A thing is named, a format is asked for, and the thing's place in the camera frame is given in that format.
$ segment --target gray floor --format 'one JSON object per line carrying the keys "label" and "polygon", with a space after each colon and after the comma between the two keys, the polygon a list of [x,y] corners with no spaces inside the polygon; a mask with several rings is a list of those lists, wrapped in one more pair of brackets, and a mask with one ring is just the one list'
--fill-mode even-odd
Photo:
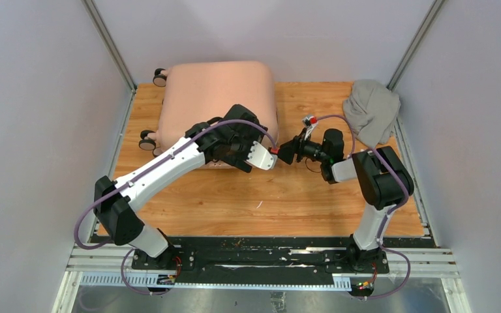
{"label": "gray floor", "polygon": [[[395,287],[379,278],[376,293]],[[449,312],[439,279],[411,278],[400,292],[385,299],[362,303],[347,293],[334,291],[172,290],[163,296],[137,295],[127,288],[84,287],[81,300],[98,308],[120,293],[112,304],[92,312],[161,313],[300,313],[300,312]],[[73,312],[86,312],[78,302]]]}

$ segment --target gray cloth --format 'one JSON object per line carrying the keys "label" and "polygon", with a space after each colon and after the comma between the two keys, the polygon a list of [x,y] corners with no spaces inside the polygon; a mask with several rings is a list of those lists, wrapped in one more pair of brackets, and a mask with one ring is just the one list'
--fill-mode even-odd
{"label": "gray cloth", "polygon": [[368,147],[387,143],[400,107],[399,96],[375,80],[354,82],[350,97],[342,103],[352,131]]}

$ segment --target pink suitcase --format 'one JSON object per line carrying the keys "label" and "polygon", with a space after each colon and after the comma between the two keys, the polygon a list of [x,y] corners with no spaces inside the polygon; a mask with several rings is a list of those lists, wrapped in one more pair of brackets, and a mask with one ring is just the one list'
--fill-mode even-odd
{"label": "pink suitcase", "polygon": [[[157,69],[153,83],[165,87],[159,128],[144,130],[140,147],[155,156],[173,146],[196,123],[222,117],[234,104],[256,114],[278,138],[274,81],[270,69],[256,61],[188,63]],[[263,144],[270,146],[267,138]],[[221,162],[211,167],[228,167]]]}

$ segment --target wooden surface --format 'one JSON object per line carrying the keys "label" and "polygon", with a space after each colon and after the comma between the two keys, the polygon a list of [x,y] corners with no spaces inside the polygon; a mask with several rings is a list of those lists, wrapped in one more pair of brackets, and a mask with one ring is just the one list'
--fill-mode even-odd
{"label": "wooden surface", "polygon": [[[342,101],[351,86],[342,82],[277,83],[279,143],[300,133],[301,119],[308,113],[342,114]],[[150,151],[139,149],[139,133],[157,128],[163,92],[153,84],[139,85],[114,177],[153,158]],[[348,153],[350,131],[339,119],[320,122],[312,139],[321,141],[330,127],[343,131]],[[395,138],[389,144],[397,150]],[[357,151],[364,148],[357,141]],[[317,170],[319,164],[309,162],[309,166]],[[348,236],[358,227],[364,205],[356,180],[329,185],[304,162],[289,166],[280,161],[271,171],[194,170],[159,192],[138,214],[168,235]],[[412,199],[395,213],[386,235],[423,235]]]}

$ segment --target white wall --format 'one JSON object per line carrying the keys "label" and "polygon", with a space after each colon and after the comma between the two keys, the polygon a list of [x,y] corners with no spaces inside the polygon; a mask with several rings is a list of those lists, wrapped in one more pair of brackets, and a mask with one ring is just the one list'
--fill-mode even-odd
{"label": "white wall", "polygon": [[96,0],[131,75],[255,59],[279,81],[387,83],[433,0]]}
{"label": "white wall", "polygon": [[0,1],[0,312],[49,312],[129,101],[81,1]]}
{"label": "white wall", "polygon": [[397,92],[472,310],[501,312],[501,1],[448,1]]}

